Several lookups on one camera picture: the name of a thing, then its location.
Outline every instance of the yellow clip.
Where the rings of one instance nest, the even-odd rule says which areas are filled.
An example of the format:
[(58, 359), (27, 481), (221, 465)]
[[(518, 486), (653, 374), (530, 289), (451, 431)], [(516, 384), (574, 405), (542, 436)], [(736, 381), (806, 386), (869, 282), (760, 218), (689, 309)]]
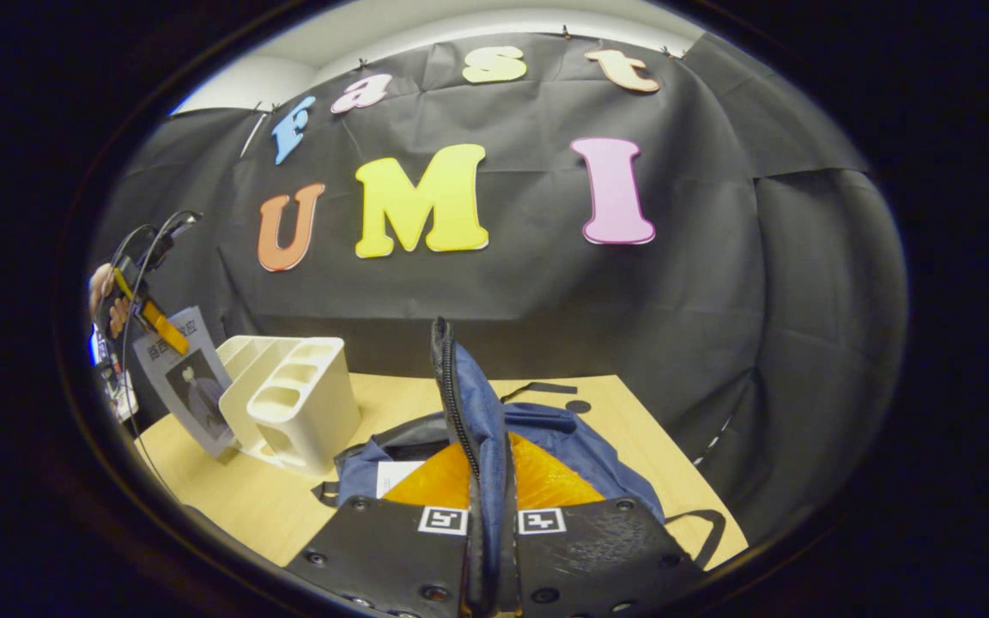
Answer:
[[(124, 296), (132, 300), (132, 288), (129, 287), (129, 283), (124, 280), (124, 275), (121, 274), (121, 269), (113, 269), (113, 278), (117, 279), (117, 287), (121, 288), (121, 292)], [(154, 302), (148, 300), (144, 302), (144, 308), (141, 312), (145, 320), (148, 320), (148, 324), (154, 327), (155, 332), (161, 337), (162, 341), (170, 344), (170, 348), (175, 348), (178, 354), (185, 355), (185, 352), (189, 351), (189, 342), (185, 340), (178, 329), (173, 328), (173, 324), (166, 319), (166, 316), (158, 310), (158, 306), (155, 306)]]

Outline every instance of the table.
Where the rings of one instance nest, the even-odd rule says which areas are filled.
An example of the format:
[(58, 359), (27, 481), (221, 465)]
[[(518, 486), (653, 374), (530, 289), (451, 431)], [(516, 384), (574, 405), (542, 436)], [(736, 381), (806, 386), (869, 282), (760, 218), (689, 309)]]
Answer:
[[(350, 374), (361, 425), (350, 443), (400, 423), (440, 410), (440, 395), (433, 379), (407, 379)], [(491, 380), (499, 395), (517, 390), (529, 379)], [(694, 509), (714, 509), (725, 515), (723, 539), (707, 568), (746, 549), (746, 537), (735, 518), (704, 478), (632, 391), (615, 375), (580, 379), (543, 379), (542, 382), (578, 387), (577, 395), (526, 391), (514, 402), (545, 403), (564, 407), (570, 399), (585, 400), (592, 410), (582, 420), (616, 448), (620, 460), (643, 475), (655, 487), (669, 517)], [(190, 437), (173, 415), (165, 415), (137, 440), (148, 450), (170, 490), (178, 500), (203, 512), (229, 535), (283, 567), (334, 515), (321, 504), (311, 488), (327, 477), (307, 477), (291, 470), (228, 449), (217, 460)], [(684, 517), (666, 525), (667, 531), (691, 555), (697, 555), (711, 531), (711, 524)]]

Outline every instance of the bag strap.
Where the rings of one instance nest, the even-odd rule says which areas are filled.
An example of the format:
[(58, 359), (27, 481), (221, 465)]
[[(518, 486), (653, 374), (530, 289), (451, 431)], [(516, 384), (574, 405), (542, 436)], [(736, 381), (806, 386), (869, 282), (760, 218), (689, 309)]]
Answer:
[(718, 512), (718, 510), (698, 509), (667, 517), (663, 520), (663, 525), (669, 524), (675, 519), (686, 517), (687, 515), (706, 519), (712, 524), (712, 531), (707, 535), (707, 539), (704, 539), (704, 544), (701, 545), (701, 551), (698, 553), (697, 558), (694, 558), (694, 564), (703, 570), (707, 565), (707, 561), (711, 560), (712, 556), (715, 555), (715, 550), (718, 550), (719, 541), (723, 540), (723, 529), (727, 526), (727, 518), (723, 516), (722, 512)]
[(577, 386), (564, 386), (562, 384), (552, 384), (549, 382), (530, 382), (525, 386), (522, 386), (514, 392), (510, 392), (509, 395), (503, 395), (499, 397), (499, 403), (509, 402), (510, 399), (514, 399), (517, 395), (521, 395), (525, 391), (541, 391), (541, 392), (564, 392), (567, 395), (574, 395), (578, 392)]
[(338, 508), (338, 481), (324, 481), (311, 488), (311, 495), (330, 508)]

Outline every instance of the hand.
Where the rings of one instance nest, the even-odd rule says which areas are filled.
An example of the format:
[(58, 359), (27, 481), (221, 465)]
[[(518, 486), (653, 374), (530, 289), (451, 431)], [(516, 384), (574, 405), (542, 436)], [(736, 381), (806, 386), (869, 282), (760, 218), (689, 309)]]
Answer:
[[(101, 306), (101, 299), (109, 296), (113, 291), (113, 267), (110, 264), (102, 264), (90, 276), (90, 319), (96, 320), (98, 308)], [(129, 319), (129, 299), (120, 298), (113, 302), (109, 309), (109, 331), (114, 339), (120, 336), (124, 322)]]

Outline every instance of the printed photo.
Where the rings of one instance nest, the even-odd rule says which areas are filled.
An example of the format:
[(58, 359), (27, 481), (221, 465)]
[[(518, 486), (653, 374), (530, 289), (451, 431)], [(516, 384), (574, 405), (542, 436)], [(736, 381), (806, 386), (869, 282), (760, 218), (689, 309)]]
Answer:
[(166, 380), (189, 414), (212, 439), (219, 439), (228, 430), (220, 415), (220, 395), (224, 388), (212, 373), (200, 349), (166, 372)]

